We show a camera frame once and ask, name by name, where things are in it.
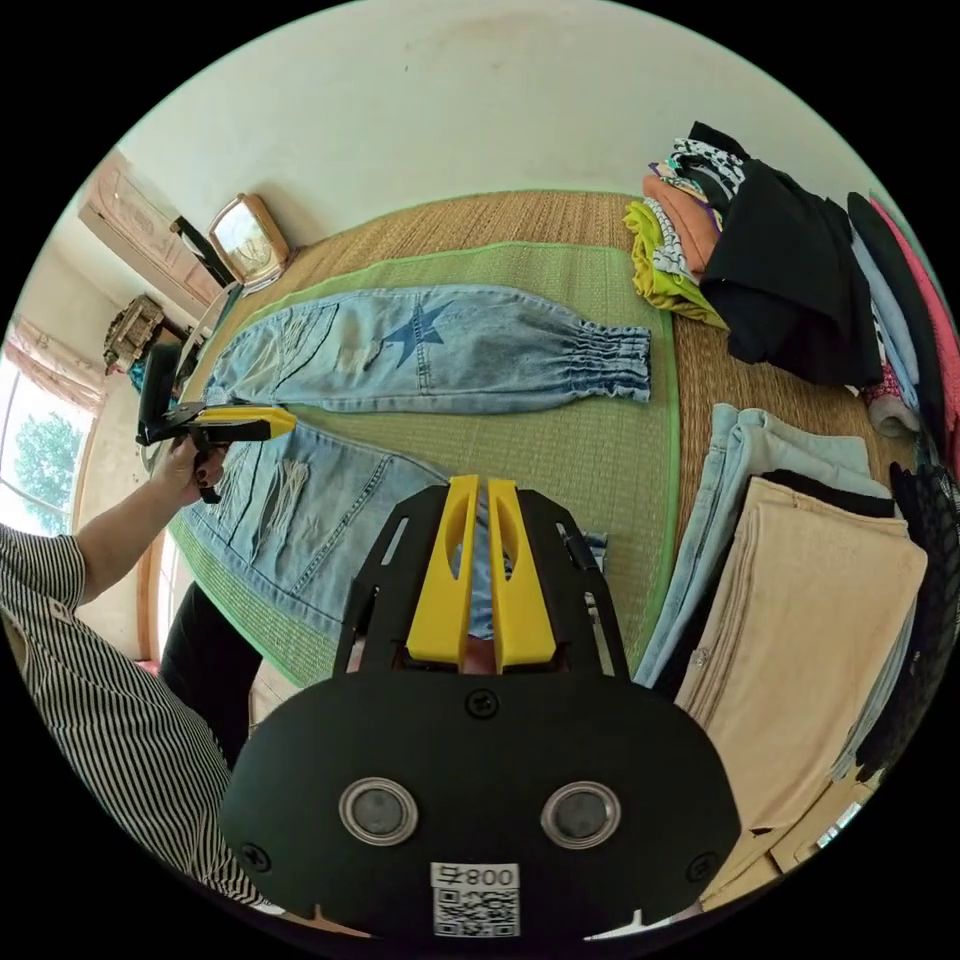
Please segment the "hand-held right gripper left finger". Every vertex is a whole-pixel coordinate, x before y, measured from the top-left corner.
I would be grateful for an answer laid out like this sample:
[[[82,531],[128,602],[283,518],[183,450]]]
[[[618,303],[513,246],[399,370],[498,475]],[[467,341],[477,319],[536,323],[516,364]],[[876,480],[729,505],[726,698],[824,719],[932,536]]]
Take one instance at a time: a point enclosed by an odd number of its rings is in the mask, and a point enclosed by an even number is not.
[[[480,481],[455,476],[442,501],[422,589],[407,636],[410,658],[428,666],[465,662]]]

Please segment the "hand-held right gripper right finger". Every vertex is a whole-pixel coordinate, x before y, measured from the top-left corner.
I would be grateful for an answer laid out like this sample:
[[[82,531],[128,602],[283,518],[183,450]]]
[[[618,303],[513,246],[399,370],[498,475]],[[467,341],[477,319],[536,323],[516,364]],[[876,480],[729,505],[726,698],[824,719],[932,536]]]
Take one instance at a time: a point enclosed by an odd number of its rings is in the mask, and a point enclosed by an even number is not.
[[[490,480],[487,505],[496,668],[545,667],[556,643],[516,484]]]

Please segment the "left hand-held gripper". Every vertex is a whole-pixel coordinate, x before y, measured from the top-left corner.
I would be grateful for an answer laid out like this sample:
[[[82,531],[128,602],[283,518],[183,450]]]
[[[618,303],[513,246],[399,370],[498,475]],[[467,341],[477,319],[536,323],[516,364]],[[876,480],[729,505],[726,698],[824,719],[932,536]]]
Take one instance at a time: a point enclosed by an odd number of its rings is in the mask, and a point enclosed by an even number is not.
[[[215,480],[202,480],[208,461],[235,443],[267,442],[292,432],[296,418],[281,407],[237,403],[205,405],[201,402],[171,405],[168,401],[142,401],[138,413],[137,443],[148,448],[167,443],[171,450],[186,445],[188,472],[180,480],[161,476],[148,483],[151,495],[162,504],[201,500],[218,504],[221,495]]]

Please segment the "person's left hand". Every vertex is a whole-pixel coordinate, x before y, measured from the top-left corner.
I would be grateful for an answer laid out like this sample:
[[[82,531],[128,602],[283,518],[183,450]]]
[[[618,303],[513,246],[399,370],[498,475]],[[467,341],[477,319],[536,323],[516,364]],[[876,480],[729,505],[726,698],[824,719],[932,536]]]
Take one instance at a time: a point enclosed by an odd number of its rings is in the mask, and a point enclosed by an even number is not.
[[[171,446],[148,481],[152,499],[170,515],[201,500],[221,480],[226,453],[223,447],[201,452],[190,437]]]

